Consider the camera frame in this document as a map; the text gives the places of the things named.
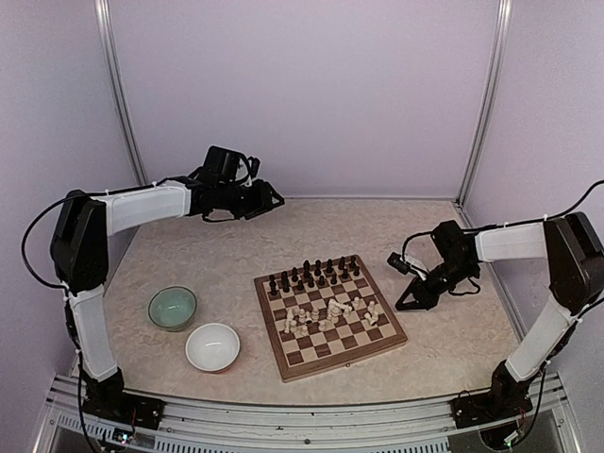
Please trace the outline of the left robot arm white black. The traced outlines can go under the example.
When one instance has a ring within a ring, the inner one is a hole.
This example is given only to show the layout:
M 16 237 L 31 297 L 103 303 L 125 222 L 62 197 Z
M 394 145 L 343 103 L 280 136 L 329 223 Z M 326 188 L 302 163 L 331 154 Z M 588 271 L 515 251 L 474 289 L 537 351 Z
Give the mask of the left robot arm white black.
M 58 282 L 67 297 L 70 334 L 82 357 L 86 395 L 114 420 L 126 418 L 132 400 L 109 345 L 103 309 L 110 236 L 168 218 L 216 210 L 250 220 L 282 206 L 284 197 L 257 174 L 260 160 L 212 146 L 202 166 L 139 188 L 102 193 L 72 190 L 56 202 L 59 218 L 50 244 Z

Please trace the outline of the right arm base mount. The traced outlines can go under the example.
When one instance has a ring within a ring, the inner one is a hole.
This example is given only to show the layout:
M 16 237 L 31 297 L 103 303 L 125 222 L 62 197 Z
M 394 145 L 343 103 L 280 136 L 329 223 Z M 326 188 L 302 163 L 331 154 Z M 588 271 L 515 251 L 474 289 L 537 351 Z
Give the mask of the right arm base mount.
M 458 396 L 450 401 L 450 407 L 457 429 L 492 423 L 533 409 L 528 397 L 495 403 L 488 393 Z

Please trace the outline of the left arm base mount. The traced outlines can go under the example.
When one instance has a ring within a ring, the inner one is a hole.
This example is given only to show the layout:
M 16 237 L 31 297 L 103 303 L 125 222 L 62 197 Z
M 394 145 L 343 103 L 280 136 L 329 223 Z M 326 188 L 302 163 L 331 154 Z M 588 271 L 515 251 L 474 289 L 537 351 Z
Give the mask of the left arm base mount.
M 94 402 L 86 399 L 83 411 L 134 428 L 157 430 L 161 421 L 165 403 L 154 397 L 120 394 L 116 402 Z

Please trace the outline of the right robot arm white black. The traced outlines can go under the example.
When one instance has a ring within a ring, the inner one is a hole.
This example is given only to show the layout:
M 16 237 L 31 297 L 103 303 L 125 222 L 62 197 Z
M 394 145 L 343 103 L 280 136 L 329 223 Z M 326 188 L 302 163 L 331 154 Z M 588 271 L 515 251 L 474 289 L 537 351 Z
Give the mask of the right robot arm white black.
M 441 222 L 427 231 L 441 257 L 429 270 L 405 250 L 388 264 L 413 279 L 395 303 L 398 311 L 431 310 L 442 294 L 474 280 L 483 263 L 542 260 L 545 302 L 517 348 L 494 370 L 482 408 L 494 419 L 505 417 L 526 397 L 536 375 L 563 350 L 583 316 L 603 302 L 603 243 L 579 202 L 553 215 L 463 228 Z

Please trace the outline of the wooden chess board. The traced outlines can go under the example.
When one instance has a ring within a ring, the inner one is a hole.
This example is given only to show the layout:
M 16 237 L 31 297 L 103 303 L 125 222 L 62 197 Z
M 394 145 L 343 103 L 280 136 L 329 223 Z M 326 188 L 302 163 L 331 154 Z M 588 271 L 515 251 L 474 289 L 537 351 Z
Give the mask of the wooden chess board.
M 284 382 L 373 358 L 407 343 L 390 304 L 357 254 L 254 279 Z

